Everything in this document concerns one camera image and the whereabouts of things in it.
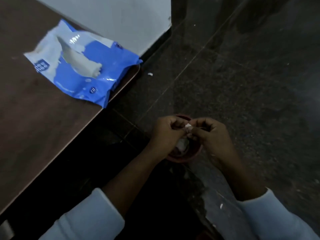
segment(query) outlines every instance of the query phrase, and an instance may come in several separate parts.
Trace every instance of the person's right hand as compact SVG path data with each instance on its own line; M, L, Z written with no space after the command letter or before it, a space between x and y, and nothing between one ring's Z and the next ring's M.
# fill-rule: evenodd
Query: person's right hand
M238 159L238 154L232 144L226 126L212 118L198 118L189 121L193 128L187 129L198 137L200 143L211 154L218 157L220 162L232 163Z

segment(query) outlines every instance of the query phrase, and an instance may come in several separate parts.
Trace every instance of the person's left hand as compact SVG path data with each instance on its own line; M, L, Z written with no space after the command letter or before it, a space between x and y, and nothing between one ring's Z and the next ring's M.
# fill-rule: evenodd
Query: person's left hand
M146 149L156 153L160 160L166 158L175 148L178 140L186 135L184 129L188 121L177 116L159 118L153 128L152 136Z

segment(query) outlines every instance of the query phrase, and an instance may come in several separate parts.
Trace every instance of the hand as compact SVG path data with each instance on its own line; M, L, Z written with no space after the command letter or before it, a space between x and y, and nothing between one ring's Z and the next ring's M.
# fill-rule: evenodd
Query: hand
M238 159L238 154L232 144L226 126L211 118L198 118L189 121L193 128L188 128L200 143L213 156L218 157L220 163L232 163Z
M178 140L186 135L185 125L188 124L177 116L159 118L153 128L152 136L146 150L152 150L159 159L164 159L175 148Z

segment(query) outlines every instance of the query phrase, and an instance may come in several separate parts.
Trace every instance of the table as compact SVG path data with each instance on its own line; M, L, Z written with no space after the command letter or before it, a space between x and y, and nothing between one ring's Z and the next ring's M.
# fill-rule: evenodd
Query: table
M59 14L36 0L0 0L0 13L2 214L102 108L61 92L23 55L58 24ZM131 67L109 100L139 70L139 65Z

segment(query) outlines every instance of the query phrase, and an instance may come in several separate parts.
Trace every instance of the light blue sweatshirt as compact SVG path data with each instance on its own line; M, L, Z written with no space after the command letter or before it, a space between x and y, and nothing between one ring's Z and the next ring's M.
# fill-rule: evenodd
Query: light blue sweatshirt
M254 233L261 240L319 240L311 227L289 212L273 192L238 202ZM110 200L96 188L69 212L63 214L40 240L114 239L125 221Z

